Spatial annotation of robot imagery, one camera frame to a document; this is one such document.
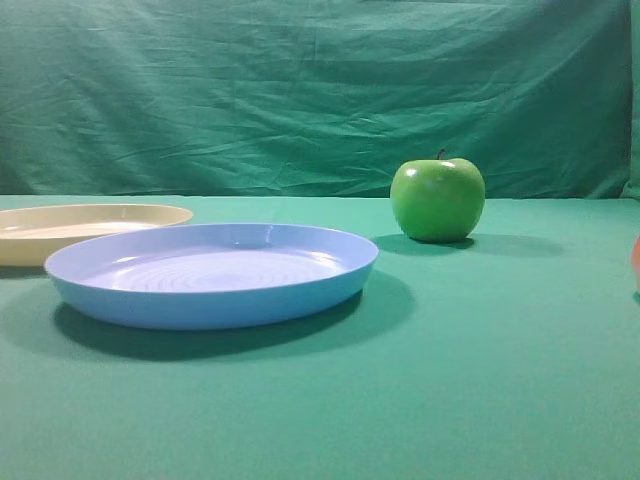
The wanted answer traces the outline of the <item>green backdrop cloth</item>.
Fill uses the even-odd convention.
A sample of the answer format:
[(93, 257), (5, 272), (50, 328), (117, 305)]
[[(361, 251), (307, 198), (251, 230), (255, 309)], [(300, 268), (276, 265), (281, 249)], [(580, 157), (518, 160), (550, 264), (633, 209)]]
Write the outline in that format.
[(492, 198), (639, 190), (635, 1), (5, 1), (1, 190)]

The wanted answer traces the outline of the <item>green apple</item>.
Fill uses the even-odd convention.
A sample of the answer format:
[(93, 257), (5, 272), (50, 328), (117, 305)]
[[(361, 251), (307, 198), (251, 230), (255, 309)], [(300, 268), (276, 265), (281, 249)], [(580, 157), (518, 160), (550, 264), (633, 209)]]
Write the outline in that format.
[(425, 243), (466, 239), (483, 212), (486, 186), (478, 167), (464, 158), (403, 163), (394, 174), (390, 200), (402, 232)]

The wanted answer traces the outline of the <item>yellow plastic plate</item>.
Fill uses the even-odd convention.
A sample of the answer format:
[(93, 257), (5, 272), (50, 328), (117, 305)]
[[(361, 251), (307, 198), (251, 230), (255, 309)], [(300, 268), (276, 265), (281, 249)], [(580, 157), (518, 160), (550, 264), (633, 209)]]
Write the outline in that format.
[(123, 232), (186, 224), (189, 209), (158, 204), (71, 204), (1, 212), (1, 265), (38, 267), (74, 243)]

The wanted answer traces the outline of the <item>green table cloth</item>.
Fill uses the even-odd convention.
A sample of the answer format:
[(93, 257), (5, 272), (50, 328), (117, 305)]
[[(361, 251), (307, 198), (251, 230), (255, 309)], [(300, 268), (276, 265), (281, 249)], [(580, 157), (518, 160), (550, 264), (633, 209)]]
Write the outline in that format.
[(364, 292), (260, 329), (157, 332), (1, 273), (5, 479), (635, 479), (635, 200), (491, 200), (424, 245), (385, 199), (167, 198), (198, 223), (354, 232)]

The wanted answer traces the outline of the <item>blue plastic plate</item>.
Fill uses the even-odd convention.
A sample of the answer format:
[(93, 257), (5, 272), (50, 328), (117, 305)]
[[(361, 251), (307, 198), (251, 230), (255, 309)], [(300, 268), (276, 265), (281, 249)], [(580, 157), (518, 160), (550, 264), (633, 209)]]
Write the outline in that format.
[(214, 223), (114, 234), (65, 247), (44, 269), (62, 300), (144, 329), (253, 327), (358, 294), (379, 255), (362, 236), (315, 226)]

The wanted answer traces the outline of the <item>round yellow bread bun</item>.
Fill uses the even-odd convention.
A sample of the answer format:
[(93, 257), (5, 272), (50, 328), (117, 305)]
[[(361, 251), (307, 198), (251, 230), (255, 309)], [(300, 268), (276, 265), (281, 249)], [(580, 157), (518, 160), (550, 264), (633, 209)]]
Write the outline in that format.
[(632, 250), (631, 266), (636, 283), (636, 292), (640, 293), (640, 237), (637, 238)]

